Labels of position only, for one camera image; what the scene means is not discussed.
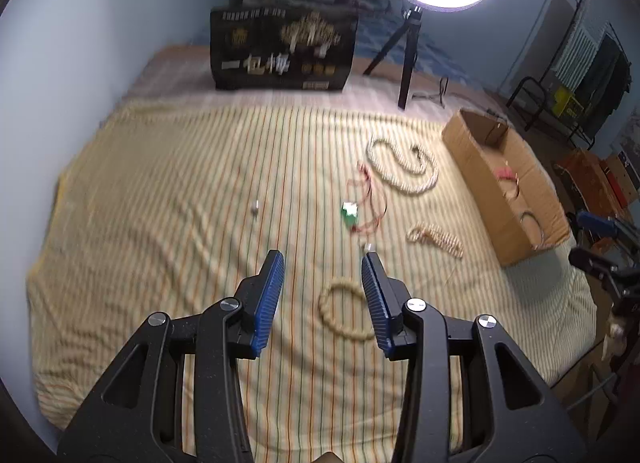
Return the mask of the cardboard box tray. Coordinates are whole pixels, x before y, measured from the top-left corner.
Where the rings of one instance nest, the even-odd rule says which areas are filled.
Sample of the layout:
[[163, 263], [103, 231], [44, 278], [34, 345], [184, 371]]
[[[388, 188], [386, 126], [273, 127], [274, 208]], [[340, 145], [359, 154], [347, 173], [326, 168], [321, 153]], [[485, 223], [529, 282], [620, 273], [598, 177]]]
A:
[[474, 197], [501, 266], [568, 240], [570, 225], [555, 186], [509, 122], [462, 108], [446, 124], [442, 142]]

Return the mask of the yellow striped blanket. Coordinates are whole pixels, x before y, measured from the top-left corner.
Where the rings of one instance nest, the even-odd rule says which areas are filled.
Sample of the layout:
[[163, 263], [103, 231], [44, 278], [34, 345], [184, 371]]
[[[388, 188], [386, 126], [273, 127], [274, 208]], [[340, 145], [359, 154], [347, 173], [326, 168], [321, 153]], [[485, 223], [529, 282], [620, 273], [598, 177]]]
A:
[[[27, 278], [39, 408], [65, 427], [117, 351], [156, 310], [201, 313], [285, 258], [269, 343], [240, 365], [259, 462], [386, 462], [405, 365], [375, 342], [334, 335], [318, 313], [334, 280], [360, 277], [363, 238], [343, 202], [367, 142], [431, 150], [433, 190], [390, 193], [373, 237], [389, 275], [445, 315], [491, 313], [548, 382], [594, 342], [597, 308], [570, 246], [499, 265], [442, 128], [321, 108], [178, 108], [134, 102], [66, 167], [49, 232]], [[257, 216], [250, 211], [255, 200]]]

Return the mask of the black metal rack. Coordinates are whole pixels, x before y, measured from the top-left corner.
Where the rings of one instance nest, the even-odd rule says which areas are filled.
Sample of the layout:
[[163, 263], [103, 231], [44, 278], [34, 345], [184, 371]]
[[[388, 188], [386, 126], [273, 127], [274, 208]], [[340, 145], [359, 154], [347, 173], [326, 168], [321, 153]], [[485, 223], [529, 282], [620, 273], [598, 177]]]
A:
[[579, 142], [588, 150], [596, 143], [584, 128], [587, 110], [561, 84], [547, 88], [540, 80], [525, 76], [506, 100], [506, 107], [523, 119], [525, 131], [536, 128], [571, 146]]

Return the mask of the checkered beige bedsheet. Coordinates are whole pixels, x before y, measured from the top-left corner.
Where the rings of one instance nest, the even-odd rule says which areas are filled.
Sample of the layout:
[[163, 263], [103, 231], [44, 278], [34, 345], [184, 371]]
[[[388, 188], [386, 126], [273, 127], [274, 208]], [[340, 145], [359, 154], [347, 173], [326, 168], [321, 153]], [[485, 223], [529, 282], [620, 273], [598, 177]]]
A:
[[404, 114], [408, 117], [445, 123], [460, 108], [478, 113], [502, 114], [501, 105], [484, 90], [450, 82], [444, 103], [427, 99], [437, 91], [437, 79], [426, 73], [412, 75], [411, 99], [407, 108], [397, 106], [401, 67], [387, 62], [379, 65], [370, 76], [363, 70], [368, 61], [356, 58], [352, 71], [341, 91], [238, 90], [215, 88], [209, 66], [209, 49], [205, 46], [171, 46], [152, 57], [134, 81], [124, 99], [160, 101], [171, 104], [213, 106], [313, 106], [358, 112]]

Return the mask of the black snack bag chinese text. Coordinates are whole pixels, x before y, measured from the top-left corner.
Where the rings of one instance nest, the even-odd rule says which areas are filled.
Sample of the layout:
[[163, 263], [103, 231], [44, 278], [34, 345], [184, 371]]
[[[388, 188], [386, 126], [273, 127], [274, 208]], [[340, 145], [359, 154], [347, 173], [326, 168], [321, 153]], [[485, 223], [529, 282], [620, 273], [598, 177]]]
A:
[[301, 8], [214, 9], [209, 63], [218, 90], [341, 91], [358, 18]]

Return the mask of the black tripod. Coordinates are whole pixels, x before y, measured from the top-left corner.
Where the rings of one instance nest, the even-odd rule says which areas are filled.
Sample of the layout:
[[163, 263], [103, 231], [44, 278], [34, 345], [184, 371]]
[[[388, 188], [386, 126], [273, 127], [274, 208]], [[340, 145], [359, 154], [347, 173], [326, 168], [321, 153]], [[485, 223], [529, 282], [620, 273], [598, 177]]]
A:
[[422, 9], [418, 6], [414, 6], [405, 13], [404, 22], [401, 27], [399, 27], [398, 30], [390, 36], [390, 39], [386, 41], [385, 45], [363, 72], [364, 76], [370, 76], [390, 53], [390, 50], [398, 44], [401, 38], [405, 37], [404, 62], [402, 62], [400, 88], [397, 101], [398, 108], [401, 110], [405, 110], [408, 101], [412, 71], [414, 64], [416, 64], [416, 57], [418, 56], [418, 41], [421, 25]]

